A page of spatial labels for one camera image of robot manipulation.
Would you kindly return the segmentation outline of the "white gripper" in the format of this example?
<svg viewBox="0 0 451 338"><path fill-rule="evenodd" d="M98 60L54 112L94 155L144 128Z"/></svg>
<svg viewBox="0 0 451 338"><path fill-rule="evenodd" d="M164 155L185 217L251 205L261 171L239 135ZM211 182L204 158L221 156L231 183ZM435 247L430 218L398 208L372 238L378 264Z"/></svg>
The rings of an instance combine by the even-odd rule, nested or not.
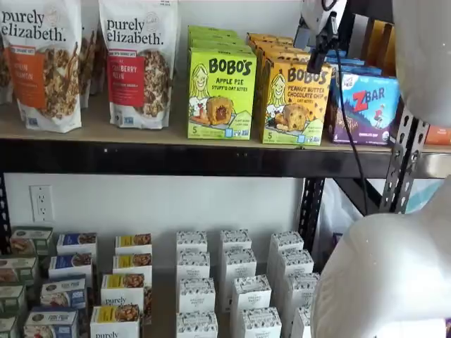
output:
<svg viewBox="0 0 451 338"><path fill-rule="evenodd" d="M297 49L305 49L309 43L311 32L318 35L326 26L326 22L332 12L336 13L336 27L339 28L346 5L347 0L303 1L301 7L301 18L304 21L304 25L299 25L297 27L293 46ZM311 50L311 56L307 64L307 72L320 73L325 58L331 49L334 49L333 45L315 46Z"/></svg>

